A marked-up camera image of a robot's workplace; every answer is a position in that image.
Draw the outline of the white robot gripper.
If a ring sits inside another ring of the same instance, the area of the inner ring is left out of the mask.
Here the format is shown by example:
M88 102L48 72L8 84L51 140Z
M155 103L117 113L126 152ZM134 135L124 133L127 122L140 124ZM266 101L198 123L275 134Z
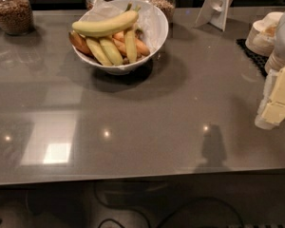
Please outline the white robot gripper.
M265 71L269 73L263 88L263 99L257 110L255 126L271 130L275 124L280 124L285 119L285 12L277 24L274 50L265 64Z

